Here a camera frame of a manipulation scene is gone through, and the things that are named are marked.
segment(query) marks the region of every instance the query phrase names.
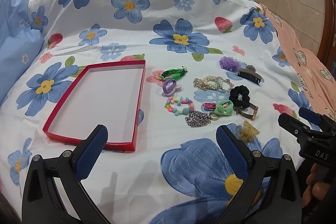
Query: bead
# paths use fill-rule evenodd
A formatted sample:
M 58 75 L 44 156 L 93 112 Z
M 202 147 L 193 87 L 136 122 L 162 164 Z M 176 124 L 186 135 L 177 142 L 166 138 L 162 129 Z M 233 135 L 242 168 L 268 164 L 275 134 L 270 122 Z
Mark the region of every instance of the bead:
M 183 108 L 182 110 L 183 115 L 188 115 L 189 114 L 189 108 Z

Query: silver screw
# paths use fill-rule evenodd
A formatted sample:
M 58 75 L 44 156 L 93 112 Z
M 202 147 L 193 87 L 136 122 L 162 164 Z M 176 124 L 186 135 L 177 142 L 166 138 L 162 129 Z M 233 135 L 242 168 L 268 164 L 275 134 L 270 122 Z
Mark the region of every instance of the silver screw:
M 62 155 L 63 155 L 64 158 L 70 157 L 71 151 L 70 150 L 66 150 L 66 151 L 63 152 Z
M 261 156 L 261 153 L 260 153 L 260 151 L 258 151 L 258 150 L 254 150 L 254 151 L 252 152 L 252 155 L 255 156 L 256 158 L 259 158 L 259 157 Z
M 40 159 L 40 155 L 35 155 L 34 157 L 33 157 L 33 161 L 38 161 Z
M 285 160 L 291 160 L 292 159 L 292 157 L 288 154 L 284 154 L 283 157 L 285 158 Z

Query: floral bedsheet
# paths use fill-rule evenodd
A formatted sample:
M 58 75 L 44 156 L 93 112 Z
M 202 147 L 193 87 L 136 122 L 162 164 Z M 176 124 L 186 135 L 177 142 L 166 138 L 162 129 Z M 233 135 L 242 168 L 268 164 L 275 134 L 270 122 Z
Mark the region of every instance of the floral bedsheet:
M 295 138 L 277 120 L 284 112 L 298 118 L 299 107 L 311 106 L 272 23 L 253 0 L 29 0 L 28 13 L 45 45 L 0 108 L 0 190 L 19 214 L 32 155 L 56 157 L 74 149 L 48 139 L 42 127 L 71 82 L 92 63 L 145 59 L 147 64 L 136 151 L 104 151 L 82 181 L 111 223 L 210 223 L 242 183 L 217 146 L 215 132 L 227 124 L 238 136 L 244 119 L 233 114 L 188 127 L 183 115 L 164 108 L 159 75 L 170 68 L 188 68 L 175 96 L 189 97 L 199 111 L 206 111 L 204 102 L 229 94 L 198 90 L 194 78 L 216 75 L 247 86 L 250 101 L 259 107 L 251 124 L 260 131 L 247 145 L 272 157 L 290 154 L 300 165 Z M 221 69 L 223 56 L 237 59 L 241 68 L 253 65 L 262 76 L 260 85 Z M 113 104 L 114 96 L 106 96 L 106 103 Z M 263 187 L 251 210 L 262 194 Z

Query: blue gripper pad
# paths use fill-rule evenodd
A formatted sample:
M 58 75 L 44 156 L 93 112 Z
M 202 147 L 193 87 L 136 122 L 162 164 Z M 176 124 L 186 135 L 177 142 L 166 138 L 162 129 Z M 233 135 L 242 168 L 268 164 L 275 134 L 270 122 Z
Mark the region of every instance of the blue gripper pad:
M 78 181 L 86 179 L 89 176 L 93 166 L 97 161 L 97 158 L 99 157 L 107 142 L 107 138 L 107 128 L 102 125 L 98 130 L 98 133 L 93 137 L 91 142 L 85 148 L 84 152 L 76 161 L 75 176 Z
M 216 141 L 236 177 L 246 181 L 249 174 L 248 163 L 238 147 L 221 126 L 216 131 Z
M 300 107 L 299 116 L 315 125 L 319 125 L 321 123 L 320 115 L 305 107 Z

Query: mint green scrunchie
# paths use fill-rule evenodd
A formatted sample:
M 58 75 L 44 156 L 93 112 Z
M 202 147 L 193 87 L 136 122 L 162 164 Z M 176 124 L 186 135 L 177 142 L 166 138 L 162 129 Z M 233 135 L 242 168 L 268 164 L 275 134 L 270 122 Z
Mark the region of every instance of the mint green scrunchie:
M 233 113 L 233 102 L 230 100 L 221 100 L 216 104 L 216 109 L 214 111 L 217 115 L 226 115 L 230 116 Z

